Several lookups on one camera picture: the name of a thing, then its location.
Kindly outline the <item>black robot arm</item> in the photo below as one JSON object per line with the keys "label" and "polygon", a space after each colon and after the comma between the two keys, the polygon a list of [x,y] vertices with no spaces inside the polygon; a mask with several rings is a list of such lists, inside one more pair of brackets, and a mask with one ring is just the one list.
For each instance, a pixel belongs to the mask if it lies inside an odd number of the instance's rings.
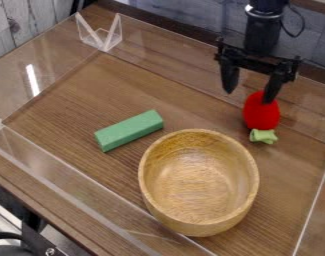
{"label": "black robot arm", "polygon": [[270,104],[282,85],[297,77],[302,59],[287,52],[279,42],[281,31],[295,38],[283,25],[283,9],[289,0],[249,0],[245,6],[247,18],[245,33],[225,31],[217,39],[215,61],[219,65],[222,88],[230,94],[238,85],[239,69],[247,69],[269,76],[263,88],[262,103]]}

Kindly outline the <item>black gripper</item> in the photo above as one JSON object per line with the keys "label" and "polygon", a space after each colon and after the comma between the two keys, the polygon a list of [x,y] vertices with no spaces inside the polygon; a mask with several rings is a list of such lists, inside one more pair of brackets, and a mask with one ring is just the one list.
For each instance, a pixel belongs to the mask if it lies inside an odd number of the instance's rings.
{"label": "black gripper", "polygon": [[238,45],[226,41],[222,37],[217,40],[217,53],[214,59],[219,64],[222,87],[230,94],[238,85],[239,69],[247,69],[270,76],[263,89],[262,103],[270,104],[282,88],[283,82],[293,81],[297,76],[301,59],[258,56],[249,53]]}

